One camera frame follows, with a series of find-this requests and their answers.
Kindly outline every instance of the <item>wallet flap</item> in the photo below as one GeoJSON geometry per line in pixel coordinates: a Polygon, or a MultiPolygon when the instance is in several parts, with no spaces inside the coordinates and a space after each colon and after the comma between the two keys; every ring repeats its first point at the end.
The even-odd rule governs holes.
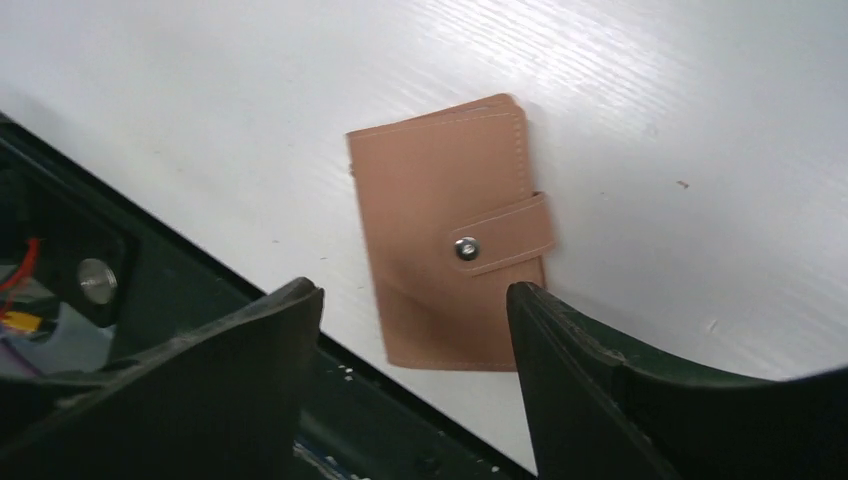
{"type": "Polygon", "coordinates": [[[448,233],[445,243],[451,266],[470,276],[544,255],[556,246],[547,197],[536,192],[527,200],[468,219],[448,233]],[[470,248],[471,255],[463,255],[463,247],[470,248]]]}

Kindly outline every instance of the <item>purple wire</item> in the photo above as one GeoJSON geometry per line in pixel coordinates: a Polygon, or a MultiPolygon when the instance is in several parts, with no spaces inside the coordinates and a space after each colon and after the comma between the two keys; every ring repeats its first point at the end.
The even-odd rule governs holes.
{"type": "Polygon", "coordinates": [[[44,372],[41,371],[40,368],[36,367],[32,362],[29,361],[21,352],[12,345],[12,342],[6,338],[3,333],[3,326],[0,325],[0,346],[3,347],[3,350],[6,352],[6,355],[12,359],[13,362],[20,368],[21,370],[25,370],[26,373],[30,374],[33,377],[41,377],[44,375],[44,372]]]}

